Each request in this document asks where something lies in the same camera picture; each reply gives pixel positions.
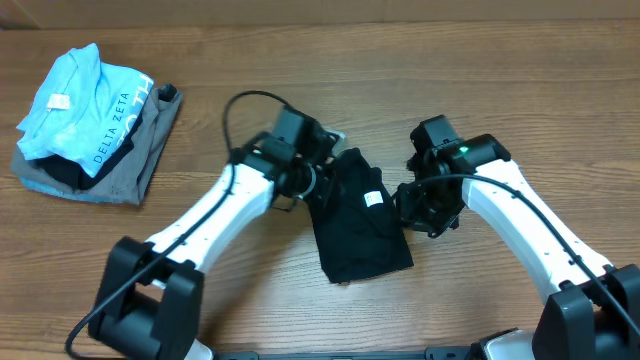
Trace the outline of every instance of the white label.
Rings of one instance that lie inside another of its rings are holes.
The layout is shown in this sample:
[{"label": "white label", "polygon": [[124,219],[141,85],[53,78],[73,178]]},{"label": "white label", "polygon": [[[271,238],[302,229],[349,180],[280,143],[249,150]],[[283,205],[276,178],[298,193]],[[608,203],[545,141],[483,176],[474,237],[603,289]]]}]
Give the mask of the white label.
[{"label": "white label", "polygon": [[71,108],[71,98],[64,94],[51,94],[47,109],[69,110]]},{"label": "white label", "polygon": [[382,204],[382,194],[380,191],[372,191],[364,194],[364,201],[367,203],[367,207],[371,205]]}]

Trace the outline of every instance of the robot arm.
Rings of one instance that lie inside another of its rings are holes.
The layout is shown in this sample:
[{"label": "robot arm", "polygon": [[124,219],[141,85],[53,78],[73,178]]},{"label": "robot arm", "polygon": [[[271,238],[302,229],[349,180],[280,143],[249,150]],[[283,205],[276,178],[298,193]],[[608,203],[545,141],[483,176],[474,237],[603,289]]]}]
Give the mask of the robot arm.
[{"label": "robot arm", "polygon": [[[612,302],[621,304],[632,322],[640,321],[637,266],[616,269],[580,241],[538,197],[509,152],[491,135],[465,141],[441,115],[420,123],[411,133],[411,140],[416,154],[408,168],[415,173],[417,182],[401,184],[396,200],[404,225],[437,237],[448,228],[457,228],[458,214],[468,206],[493,227],[524,265],[545,304],[535,333],[515,329],[483,339],[472,346],[469,360],[640,358],[638,336],[629,322],[621,321],[621,313],[614,310]],[[442,175],[442,181],[426,181]],[[471,175],[519,191],[600,278],[614,300],[603,296],[600,284],[574,263],[550,229],[520,198],[494,184],[469,178]],[[594,304],[600,310],[594,312]]]},{"label": "robot arm", "polygon": [[[231,167],[236,168],[233,190],[220,208],[187,238],[183,246],[172,251],[167,259],[176,263],[191,261],[195,269],[207,274],[216,259],[236,235],[251,220],[264,214],[271,206],[274,182],[264,174],[244,164],[229,164],[218,182],[178,221],[162,232],[151,236],[146,242],[152,243],[152,251],[161,253],[168,248],[185,229],[196,223],[222,197],[229,187]],[[154,285],[164,288],[156,280]]]},{"label": "robot arm", "polygon": [[[271,134],[234,150],[218,182],[179,220],[145,243],[125,237],[116,244],[96,304],[158,259],[162,261],[138,283],[153,284],[164,293],[156,301],[136,291],[135,284],[129,286],[90,320],[89,335],[128,358],[211,360],[212,351],[195,340],[204,276],[277,196],[322,204],[333,184],[330,158],[343,141],[343,134],[325,131],[315,119],[285,106]],[[170,247],[175,248],[161,258]]]},{"label": "robot arm", "polygon": [[[505,183],[531,200],[596,276],[605,275],[605,266],[612,266],[604,256],[580,241],[553,213],[529,186],[513,160],[495,160],[480,165],[475,175]],[[471,179],[462,182],[462,199],[469,209],[491,225],[522,263],[543,304],[550,295],[561,290],[561,284],[565,281],[575,285],[589,281],[549,229],[519,199],[491,184]]]}]

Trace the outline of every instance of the black cable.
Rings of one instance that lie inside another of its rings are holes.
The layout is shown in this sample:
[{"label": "black cable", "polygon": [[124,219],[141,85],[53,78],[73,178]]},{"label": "black cable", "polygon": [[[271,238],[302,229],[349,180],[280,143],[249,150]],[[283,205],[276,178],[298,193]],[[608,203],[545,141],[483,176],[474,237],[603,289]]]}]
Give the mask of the black cable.
[{"label": "black cable", "polygon": [[[609,305],[613,306],[613,308],[622,317],[622,319],[629,326],[629,328],[632,329],[633,332],[635,332],[638,336],[640,336],[640,328],[638,328],[638,325],[633,321],[631,316],[629,316],[629,314],[624,309],[624,307],[622,305],[620,305],[618,300],[616,300],[616,298],[613,296],[613,294],[611,294],[609,289],[607,289],[604,286],[602,281],[600,281],[600,279],[582,261],[582,257],[579,256],[578,254],[576,254],[573,251],[571,246],[569,246],[567,241],[562,237],[562,235],[560,235],[560,233],[553,226],[551,221],[549,221],[549,219],[547,219],[547,217],[542,213],[542,211],[540,211],[540,209],[538,209],[538,207],[536,207],[529,199],[527,199],[524,195],[522,195],[522,193],[520,191],[515,190],[514,188],[512,188],[509,185],[506,185],[506,184],[504,184],[504,183],[502,183],[500,181],[497,181],[497,180],[494,180],[494,179],[491,179],[491,178],[488,178],[488,177],[484,177],[484,176],[470,175],[470,174],[438,175],[438,176],[433,176],[433,177],[426,178],[426,179],[416,180],[416,181],[410,183],[409,186],[410,187],[415,187],[415,186],[418,186],[418,185],[421,185],[421,184],[429,184],[429,183],[434,183],[434,182],[438,182],[438,181],[445,181],[445,180],[452,180],[452,179],[471,179],[471,180],[477,180],[477,181],[482,181],[482,182],[485,182],[485,183],[489,183],[489,184],[492,184],[494,186],[497,186],[497,187],[509,192],[514,198],[520,199],[520,201],[522,201],[525,205],[527,205],[527,207],[529,207],[529,209],[531,209],[531,211],[533,211],[533,213],[536,214],[536,216],[538,216],[538,218],[540,218],[542,223],[547,227],[547,229],[549,229],[551,234],[556,238],[558,243],[560,243],[562,248],[567,252],[567,254],[569,254],[569,257],[571,258],[571,260],[573,260],[573,262],[576,265],[578,265],[578,267],[580,267],[580,269],[587,275],[587,277],[589,277],[589,279],[593,282],[593,284],[595,284],[595,286],[598,288],[598,290],[607,298],[607,300],[609,301]],[[394,193],[391,198],[395,199],[397,197],[397,195],[398,195],[398,192]]]},{"label": "black cable", "polygon": [[[231,106],[238,99],[248,95],[267,96],[280,101],[285,106],[291,107],[291,105],[289,105],[287,101],[285,101],[283,98],[279,97],[278,95],[275,95],[266,91],[260,91],[260,90],[244,91],[235,95],[231,99],[229,99],[222,113],[222,132],[224,135],[225,144],[226,144],[227,151],[229,153],[230,158],[233,152],[233,148],[231,145],[231,136],[229,134],[229,111],[231,110]],[[265,137],[265,132],[261,132],[258,135],[256,135],[250,142],[257,142],[263,139],[264,137]],[[127,280],[124,284],[122,284],[117,290],[115,290],[111,295],[109,295],[109,297],[104,299],[100,304],[95,306],[93,310],[91,310],[91,312],[89,312],[84,318],[82,318],[82,320],[80,320],[80,322],[78,322],[78,324],[76,324],[73,330],[71,330],[71,332],[69,333],[69,336],[67,337],[67,341],[65,341],[65,344],[64,344],[64,351],[67,353],[67,355],[69,355],[72,359],[76,359],[76,360],[96,359],[96,357],[86,357],[73,351],[72,349],[73,341],[78,336],[80,331],[82,331],[82,329],[84,329],[84,327],[87,326],[87,324],[89,324],[89,322],[91,322],[91,320],[94,317],[98,316],[104,310],[104,308],[107,307],[107,305],[109,305],[113,300],[115,300],[123,292],[127,291],[129,287],[135,285],[135,283],[138,280],[140,280],[140,278],[145,276],[158,263],[164,260],[173,250],[175,250],[185,240],[187,240],[187,238],[191,236],[191,234],[193,234],[193,232],[196,231],[196,229],[198,229],[200,225],[202,225],[205,221],[207,221],[211,217],[211,215],[213,215],[213,213],[215,213],[216,210],[218,210],[220,206],[222,206],[222,204],[227,199],[229,194],[231,194],[231,190],[233,189],[235,179],[236,179],[236,167],[234,165],[234,166],[231,166],[231,179],[229,181],[229,186],[225,190],[222,197],[215,203],[215,205],[209,211],[207,211],[207,213],[202,218],[200,218],[195,224],[193,224],[184,234],[180,235],[166,250],[158,254],[150,263],[148,263],[145,267],[143,267],[137,273],[131,276],[129,280]]]},{"label": "black cable", "polygon": [[231,154],[231,135],[229,133],[229,111],[231,110],[231,106],[233,106],[233,104],[240,100],[240,98],[243,98],[245,96],[249,96],[249,95],[261,95],[261,96],[266,96],[266,97],[270,97],[272,99],[276,99],[278,101],[280,101],[282,103],[282,105],[284,106],[288,106],[291,107],[291,105],[289,105],[289,103],[281,98],[280,96],[276,95],[276,94],[272,94],[268,91],[262,91],[262,90],[247,90],[247,91],[243,91],[239,94],[234,95],[231,99],[229,99],[229,101],[227,101],[227,104],[224,106],[224,111],[222,113],[222,132],[224,134],[224,141],[227,145],[227,151],[229,151],[229,154]]}]

